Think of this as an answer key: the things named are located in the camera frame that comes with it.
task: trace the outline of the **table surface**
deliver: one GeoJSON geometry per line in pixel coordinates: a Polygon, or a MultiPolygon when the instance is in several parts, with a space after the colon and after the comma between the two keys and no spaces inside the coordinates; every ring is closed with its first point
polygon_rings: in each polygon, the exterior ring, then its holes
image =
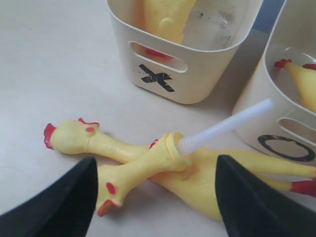
{"type": "MultiPolygon", "coordinates": [[[[3,0],[0,30],[0,213],[33,197],[83,158],[45,147],[42,133],[49,122],[98,121],[102,130],[131,144],[149,144],[171,131],[194,134],[231,114],[250,75],[246,68],[260,57],[255,54],[262,49],[258,42],[266,39],[253,31],[214,92],[199,104],[184,106],[124,76],[105,0],[3,0]]],[[[206,146],[249,148],[233,132],[206,146]]],[[[315,206],[310,197],[288,195],[315,206]]],[[[94,215],[87,236],[104,234],[227,236],[221,223],[150,181],[134,189],[122,209],[94,215]]]]}

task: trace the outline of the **black x mark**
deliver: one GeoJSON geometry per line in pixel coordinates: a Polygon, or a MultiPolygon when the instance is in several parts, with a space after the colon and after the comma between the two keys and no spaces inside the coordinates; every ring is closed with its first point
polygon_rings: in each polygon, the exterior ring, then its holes
{"type": "Polygon", "coordinates": [[[165,82],[165,80],[172,80],[172,78],[167,73],[157,73],[157,74],[155,74],[152,71],[150,71],[144,64],[139,65],[139,67],[145,73],[149,74],[148,77],[142,78],[143,82],[145,82],[145,83],[157,82],[166,91],[174,92],[174,89],[172,89],[172,87],[165,82]]]}

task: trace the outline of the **white plastic bin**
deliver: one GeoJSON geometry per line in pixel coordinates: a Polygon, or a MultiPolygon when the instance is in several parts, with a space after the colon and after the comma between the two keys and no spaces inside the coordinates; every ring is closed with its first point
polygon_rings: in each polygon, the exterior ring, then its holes
{"type": "Polygon", "coordinates": [[[248,36],[263,0],[197,0],[182,44],[143,30],[142,1],[107,1],[127,78],[175,102],[194,104],[211,93],[248,36]],[[173,59],[153,57],[145,47],[173,59]]]}
{"type": "Polygon", "coordinates": [[[300,105],[292,77],[274,63],[281,59],[292,59],[297,65],[316,62],[315,20],[315,0],[284,3],[258,67],[233,111],[235,114],[271,97],[276,108],[236,129],[237,135],[266,154],[313,166],[316,113],[300,105]]]}

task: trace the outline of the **basket handle hole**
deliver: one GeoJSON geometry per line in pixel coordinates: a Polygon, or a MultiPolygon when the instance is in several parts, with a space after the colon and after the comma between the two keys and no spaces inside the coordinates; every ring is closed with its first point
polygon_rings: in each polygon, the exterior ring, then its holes
{"type": "Polygon", "coordinates": [[[315,129],[291,118],[282,118],[278,122],[284,131],[316,146],[315,129]]]}
{"type": "Polygon", "coordinates": [[[129,42],[129,47],[137,57],[144,60],[158,64],[178,73],[185,73],[188,70],[188,65],[180,58],[146,47],[137,42],[129,42]]]}

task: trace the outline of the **plastic tube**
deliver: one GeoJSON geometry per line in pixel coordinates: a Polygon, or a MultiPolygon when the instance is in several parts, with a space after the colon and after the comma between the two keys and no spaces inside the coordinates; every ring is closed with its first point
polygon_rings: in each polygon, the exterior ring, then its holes
{"type": "Polygon", "coordinates": [[[233,116],[228,117],[209,129],[193,136],[184,137],[179,141],[179,152],[184,156],[189,155],[198,150],[210,139],[236,129],[239,125],[271,110],[273,107],[274,104],[272,100],[266,99],[233,116]]]}

